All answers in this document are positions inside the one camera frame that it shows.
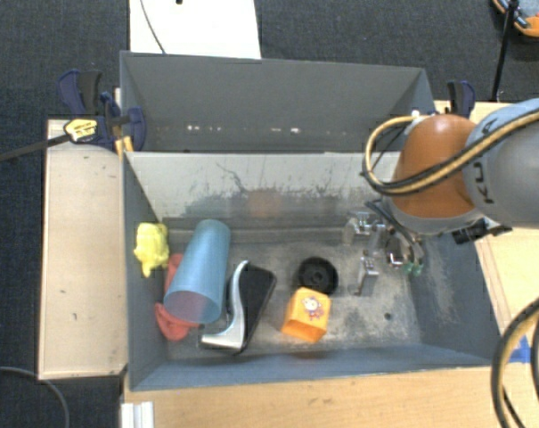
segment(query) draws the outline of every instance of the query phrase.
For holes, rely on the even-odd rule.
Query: yellow rubber duck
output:
[[[164,224],[143,222],[136,230],[135,256],[143,264],[144,277],[157,267],[168,266],[168,229]]]

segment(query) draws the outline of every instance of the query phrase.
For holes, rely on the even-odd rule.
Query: orange block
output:
[[[327,295],[301,287],[289,300],[281,332],[317,342],[326,333],[330,312],[331,299]]]

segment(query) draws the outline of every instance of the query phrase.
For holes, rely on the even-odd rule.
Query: black round object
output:
[[[339,286],[339,274],[328,260],[311,257],[298,268],[297,281],[301,287],[330,295]]]

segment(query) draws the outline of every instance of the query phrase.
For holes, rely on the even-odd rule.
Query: gray carpet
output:
[[[488,0],[256,0],[267,58],[423,67],[434,96],[467,79],[488,99],[501,23]],[[104,72],[118,84],[127,49],[127,0],[0,0],[0,151],[40,140],[66,111],[54,81],[66,70]],[[539,96],[539,44],[513,36],[504,101]],[[0,341],[3,364],[36,367],[42,234],[42,155],[0,165]],[[112,427],[118,379],[60,383],[71,426]],[[31,381],[3,379],[0,427],[62,426],[55,398]]]

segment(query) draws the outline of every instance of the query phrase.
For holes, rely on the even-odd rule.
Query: blue plastic cup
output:
[[[222,313],[230,229],[218,220],[202,220],[184,252],[164,307],[175,317],[209,324]]]

